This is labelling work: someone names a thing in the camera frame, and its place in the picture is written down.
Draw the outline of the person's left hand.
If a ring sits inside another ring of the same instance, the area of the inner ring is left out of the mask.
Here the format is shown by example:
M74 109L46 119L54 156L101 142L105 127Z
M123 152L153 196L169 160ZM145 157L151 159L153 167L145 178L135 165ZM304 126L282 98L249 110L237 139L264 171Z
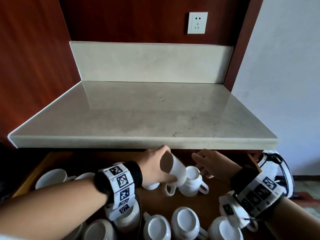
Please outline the person's left hand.
M149 186L156 183L173 183L177 180L174 175L163 172L160 169L161 157L156 157L156 149L147 149L140 153L134 162L136 162L142 173L142 186Z

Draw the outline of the person's right hand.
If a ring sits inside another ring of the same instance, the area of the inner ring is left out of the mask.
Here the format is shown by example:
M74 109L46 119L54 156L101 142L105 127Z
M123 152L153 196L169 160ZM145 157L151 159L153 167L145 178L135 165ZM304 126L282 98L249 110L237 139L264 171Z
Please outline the person's right hand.
M213 164L214 177L227 183L242 169L240 165L218 151L216 151L216 158Z

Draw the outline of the white ceramic mug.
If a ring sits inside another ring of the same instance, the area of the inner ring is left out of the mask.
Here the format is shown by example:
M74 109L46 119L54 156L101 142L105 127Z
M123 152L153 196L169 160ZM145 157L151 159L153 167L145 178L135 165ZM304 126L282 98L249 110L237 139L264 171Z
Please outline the white ceramic mug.
M174 195L176 189L182 186L186 181L186 166L176 156L166 151L160 160L160 169L177 178L173 183L164 183L162 185L164 194L167 197L171 197Z

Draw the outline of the person's right forearm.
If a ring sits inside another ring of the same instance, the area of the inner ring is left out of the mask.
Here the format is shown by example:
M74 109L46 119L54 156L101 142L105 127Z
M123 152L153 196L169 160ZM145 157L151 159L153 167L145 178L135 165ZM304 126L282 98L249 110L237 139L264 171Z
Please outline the person's right forearm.
M281 198L266 218L265 225L276 240L320 240L320 219L288 198Z

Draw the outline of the person's left forearm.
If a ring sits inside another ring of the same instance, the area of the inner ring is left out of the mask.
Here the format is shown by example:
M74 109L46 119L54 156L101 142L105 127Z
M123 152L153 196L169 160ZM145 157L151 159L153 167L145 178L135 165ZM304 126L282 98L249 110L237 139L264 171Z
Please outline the person's left forearm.
M0 204L0 237L60 240L107 199L97 190L93 178L67 181L8 199Z

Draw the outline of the brown wooden drawer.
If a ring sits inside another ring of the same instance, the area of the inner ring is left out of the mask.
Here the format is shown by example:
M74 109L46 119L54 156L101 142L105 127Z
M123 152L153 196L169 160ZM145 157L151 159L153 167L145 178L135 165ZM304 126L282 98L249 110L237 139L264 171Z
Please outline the brown wooden drawer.
M24 171L30 173L23 181L20 187L13 193L11 198L23 195L35 188L36 181L44 173L49 170L61 168L66 170L68 175L78 176L82 173L96 172L102 169L103 166L109 166L116 162L126 162L134 159L139 155L141 150L120 150L120 151L102 151L91 149L76 149L73 152L50 152L44 159L34 168L34 170ZM198 150L171 150L172 153L181 160L184 165L195 165L191 158L193 152ZM220 153L238 163L241 166L250 165L257 168L253 154L261 155L260 150L219 150ZM207 230L213 220L220 216L218 198L229 191L229 186L217 179L205 179L205 183L209 186L209 193L204 195L198 193L195 197L185 197L179 190L174 196L167 197L164 195L161 186L155 190L146 190L143 188L137 189L136 196L140 203L141 212L147 212L150 215L159 214L164 216L169 222L171 221L174 210L181 206L186 206L195 211L200 220L200 226ZM103 209L98 210L88 220L88 223L99 218L105 218ZM144 220L140 221L140 229L136 230L134 235L122 236L118 235L118 239L143 239ZM259 228L258 232L252 233L247 228L242 230L244 240L268 240L269 234L265 229Z

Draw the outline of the left wrist marker tracker band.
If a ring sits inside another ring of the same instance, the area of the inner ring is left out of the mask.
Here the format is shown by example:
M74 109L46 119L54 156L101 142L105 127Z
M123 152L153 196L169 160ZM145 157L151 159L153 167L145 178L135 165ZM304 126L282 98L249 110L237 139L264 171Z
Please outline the left wrist marker tracker band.
M96 189L107 196L106 218L126 217L135 205L135 189L142 186L142 172L134 161L99 170L94 176Z

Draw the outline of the wrist marker tracker band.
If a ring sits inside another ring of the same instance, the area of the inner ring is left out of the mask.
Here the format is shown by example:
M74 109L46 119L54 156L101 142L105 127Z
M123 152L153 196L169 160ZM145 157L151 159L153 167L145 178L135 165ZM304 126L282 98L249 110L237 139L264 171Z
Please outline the wrist marker tracker band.
M230 180L231 191L219 197L220 213L235 229L268 218L284 197L281 186L263 172L243 167Z
M126 217L135 205L135 189L142 186L142 172L134 161L99 170L94 176L96 189L107 196L106 218Z

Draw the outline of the right wrist marker tracker band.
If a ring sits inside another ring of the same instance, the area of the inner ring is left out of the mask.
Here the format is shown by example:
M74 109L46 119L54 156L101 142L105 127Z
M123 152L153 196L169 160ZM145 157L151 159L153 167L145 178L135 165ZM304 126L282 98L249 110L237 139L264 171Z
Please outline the right wrist marker tracker band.
M243 167L230 180L231 191L219 197L220 213L235 229L268 218L284 197L281 186L263 172Z

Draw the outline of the group of white cups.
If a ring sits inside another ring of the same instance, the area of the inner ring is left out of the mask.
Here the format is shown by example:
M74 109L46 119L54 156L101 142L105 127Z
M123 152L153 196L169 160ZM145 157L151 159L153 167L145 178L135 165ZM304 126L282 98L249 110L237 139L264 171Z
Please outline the group of white cups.
M94 173L84 173L79 177L64 177L64 181L58 180L58 173L62 169L54 169L44 174L36 183L35 189L49 186L48 183L60 183L69 180L79 180L94 176ZM194 166L188 166L185 169L186 181L179 187L179 191L188 197L193 197L198 191L204 194L208 193L208 186L202 181L199 170ZM107 218L112 221L119 231L125 232L138 227L140 217L140 207L135 198L134 187L128 186L117 194L116 202L105 207ZM214 237L217 233L217 239L222 240L244 240L240 228L234 228L228 222L226 217L218 217L211 224L207 233L200 227L199 218L196 213L188 207L179 207L171 218L171 224L161 215L150 216L146 212L143 214L146 224L143 228L145 240L206 240L208 237ZM91 223L84 230L85 222L76 228L82 229L82 240L117 240L117 235L111 223L105 219L99 219Z

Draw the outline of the beige marble backsplash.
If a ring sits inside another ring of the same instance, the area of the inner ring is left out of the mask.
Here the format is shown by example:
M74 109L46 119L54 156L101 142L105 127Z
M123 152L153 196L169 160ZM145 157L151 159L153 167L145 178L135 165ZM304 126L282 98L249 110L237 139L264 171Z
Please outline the beige marble backsplash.
M71 41L83 81L221 84L232 46Z

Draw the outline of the white wall socket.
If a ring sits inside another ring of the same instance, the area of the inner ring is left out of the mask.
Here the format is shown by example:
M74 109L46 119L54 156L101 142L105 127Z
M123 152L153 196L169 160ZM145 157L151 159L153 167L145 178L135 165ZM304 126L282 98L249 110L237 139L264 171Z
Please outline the white wall socket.
M189 12L187 34L204 34L208 12Z

